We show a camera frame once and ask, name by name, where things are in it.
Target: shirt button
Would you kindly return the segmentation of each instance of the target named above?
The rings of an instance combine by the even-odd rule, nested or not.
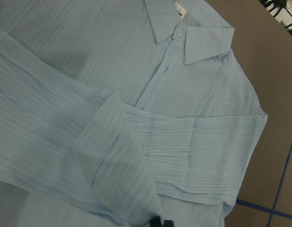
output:
[[[184,31],[183,31],[183,29],[180,28],[177,32],[178,37],[182,37],[183,34],[184,34]]]

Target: brown cardboard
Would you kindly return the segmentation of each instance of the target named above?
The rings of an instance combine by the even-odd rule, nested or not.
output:
[[[283,179],[276,210],[292,215],[292,153]]]
[[[241,205],[234,209],[225,219],[226,227],[264,227],[269,220],[269,214]]]
[[[272,208],[292,140],[292,37],[258,0],[207,1],[234,28],[234,54],[269,115],[239,199]]]
[[[270,227],[292,227],[292,219],[273,215]]]

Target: shirt front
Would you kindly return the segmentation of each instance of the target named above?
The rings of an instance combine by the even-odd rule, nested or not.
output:
[[[159,194],[224,204],[225,216],[266,114],[230,49],[233,28],[204,1],[178,3],[183,20],[171,0],[13,0],[0,22],[62,73],[120,93]]]

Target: striped shirt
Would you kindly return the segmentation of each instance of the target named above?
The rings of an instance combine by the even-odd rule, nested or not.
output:
[[[222,226],[267,115],[234,29],[178,3],[5,2],[0,181],[132,224],[165,219],[157,194],[222,204]]]

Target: black object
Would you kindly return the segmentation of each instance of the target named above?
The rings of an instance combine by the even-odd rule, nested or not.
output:
[[[162,227],[160,217],[155,217],[149,221],[150,227]]]
[[[161,224],[160,217],[155,217],[149,221],[150,227],[174,227],[174,223],[172,220],[165,220],[164,225]]]
[[[163,227],[174,227],[174,223],[171,220],[165,220]]]
[[[286,10],[287,13],[292,17],[292,14],[289,12],[289,10],[286,8],[287,0],[259,0],[259,2],[266,8],[274,4],[274,6],[269,10],[269,12],[272,12],[274,9],[278,8],[277,12],[273,15],[273,17],[276,17],[282,9]],[[292,36],[292,28],[289,29],[289,27],[292,26],[292,23],[289,25],[284,25],[284,28],[288,29],[290,35]]]

